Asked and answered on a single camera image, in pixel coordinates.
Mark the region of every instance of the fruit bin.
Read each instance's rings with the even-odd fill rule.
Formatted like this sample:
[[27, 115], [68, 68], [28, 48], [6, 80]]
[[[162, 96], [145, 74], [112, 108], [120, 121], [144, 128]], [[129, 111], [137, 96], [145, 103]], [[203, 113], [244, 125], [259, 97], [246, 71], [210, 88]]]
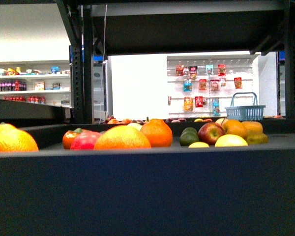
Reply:
[[24, 128], [42, 150], [0, 154], [0, 235], [292, 235], [295, 120], [261, 123], [267, 145], [179, 147], [196, 122], [169, 124], [170, 148], [116, 151], [60, 144], [114, 125]]

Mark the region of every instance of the red fruit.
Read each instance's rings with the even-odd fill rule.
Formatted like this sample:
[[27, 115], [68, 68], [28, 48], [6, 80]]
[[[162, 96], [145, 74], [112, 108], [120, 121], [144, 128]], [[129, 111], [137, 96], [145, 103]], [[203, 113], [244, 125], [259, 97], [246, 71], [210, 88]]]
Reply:
[[101, 133], [93, 131], [85, 131], [77, 136], [70, 149], [71, 150], [93, 150], [97, 139], [101, 136]]

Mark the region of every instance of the plastic basket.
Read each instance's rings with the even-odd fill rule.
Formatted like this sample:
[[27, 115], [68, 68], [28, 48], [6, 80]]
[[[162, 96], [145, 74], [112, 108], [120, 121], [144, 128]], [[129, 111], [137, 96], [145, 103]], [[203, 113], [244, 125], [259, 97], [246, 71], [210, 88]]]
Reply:
[[[237, 94], [253, 94], [254, 102], [253, 106], [240, 106], [234, 107], [234, 98]], [[258, 105], [257, 95], [254, 92], [237, 92], [232, 97], [230, 107], [226, 107], [226, 113], [228, 119], [236, 120], [262, 120], [264, 118], [264, 105]]]

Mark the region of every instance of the lemon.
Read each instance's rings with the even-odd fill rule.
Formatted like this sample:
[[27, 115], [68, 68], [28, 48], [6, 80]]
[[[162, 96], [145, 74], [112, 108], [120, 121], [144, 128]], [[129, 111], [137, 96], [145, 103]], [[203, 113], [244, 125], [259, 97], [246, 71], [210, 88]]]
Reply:
[[248, 146], [247, 142], [240, 136], [235, 134], [225, 134], [218, 138], [215, 143], [216, 147], [237, 147]]
[[208, 147], [210, 146], [204, 142], [195, 142], [189, 145], [189, 148], [208, 148]]

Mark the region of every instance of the orange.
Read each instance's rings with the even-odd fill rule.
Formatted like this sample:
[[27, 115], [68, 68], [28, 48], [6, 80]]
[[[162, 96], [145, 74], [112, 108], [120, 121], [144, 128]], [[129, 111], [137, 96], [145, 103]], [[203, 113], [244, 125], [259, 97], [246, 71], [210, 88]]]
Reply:
[[260, 122], [257, 121], [243, 121], [242, 124], [248, 129], [248, 131], [252, 131], [257, 134], [263, 133], [263, 127]]
[[120, 125], [107, 130], [98, 138], [94, 149], [151, 148], [147, 137], [136, 128]]
[[0, 123], [0, 132], [11, 130], [11, 129], [16, 129], [16, 127], [12, 124], [6, 124], [4, 122]]
[[172, 145], [172, 130], [162, 119], [151, 119], [142, 126], [141, 132], [147, 137], [152, 147], [170, 147]]
[[26, 131], [17, 128], [0, 132], [0, 152], [38, 151], [34, 138]]
[[223, 123], [222, 127], [225, 130], [225, 134], [235, 134], [243, 139], [248, 136], [247, 128], [238, 120], [229, 119]]

